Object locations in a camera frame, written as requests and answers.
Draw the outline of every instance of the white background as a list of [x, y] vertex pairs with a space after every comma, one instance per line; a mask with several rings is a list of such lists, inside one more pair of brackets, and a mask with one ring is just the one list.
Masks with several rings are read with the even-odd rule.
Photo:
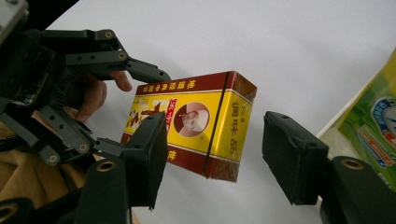
[[[317, 134], [393, 52], [395, 11], [393, 0], [81, 0], [50, 29], [112, 29], [172, 79], [236, 70], [258, 86], [237, 183], [168, 163], [155, 209], [134, 208], [142, 223], [321, 223], [315, 206], [290, 205], [262, 159], [263, 115]], [[107, 86], [88, 127], [120, 140], [134, 90]]]

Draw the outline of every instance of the round portrait logo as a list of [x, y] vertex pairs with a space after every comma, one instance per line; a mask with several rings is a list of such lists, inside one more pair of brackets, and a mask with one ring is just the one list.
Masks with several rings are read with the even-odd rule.
[[176, 131], [185, 137], [194, 137], [203, 132], [209, 122], [209, 110], [201, 103], [183, 105], [175, 114]]

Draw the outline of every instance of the yellow and red box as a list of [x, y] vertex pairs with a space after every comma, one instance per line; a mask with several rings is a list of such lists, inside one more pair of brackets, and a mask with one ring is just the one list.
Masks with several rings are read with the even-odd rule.
[[165, 111], [167, 161], [236, 182], [256, 92], [235, 71], [138, 86], [121, 142], [145, 117]]

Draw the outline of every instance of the human hand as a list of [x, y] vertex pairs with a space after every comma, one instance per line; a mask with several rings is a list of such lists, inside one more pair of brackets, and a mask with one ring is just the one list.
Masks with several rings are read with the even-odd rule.
[[[111, 76], [113, 76], [120, 90], [130, 91], [132, 89], [132, 85], [125, 72], [114, 71], [111, 72]], [[97, 79], [91, 74], [81, 75], [79, 81], [85, 89], [85, 96], [75, 119], [84, 123], [105, 102], [107, 97], [107, 85], [104, 81]]]

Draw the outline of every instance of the finger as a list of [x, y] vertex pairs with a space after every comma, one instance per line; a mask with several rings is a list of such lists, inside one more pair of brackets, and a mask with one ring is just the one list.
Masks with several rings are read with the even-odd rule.
[[86, 122], [90, 116], [104, 103], [106, 99], [106, 83], [92, 75], [81, 76], [81, 83], [85, 86], [84, 101], [76, 114], [76, 119]]
[[123, 71], [113, 71], [110, 72], [111, 76], [113, 76], [114, 80], [116, 81], [117, 86], [122, 91], [130, 91], [132, 89], [132, 85], [128, 80], [125, 72]]

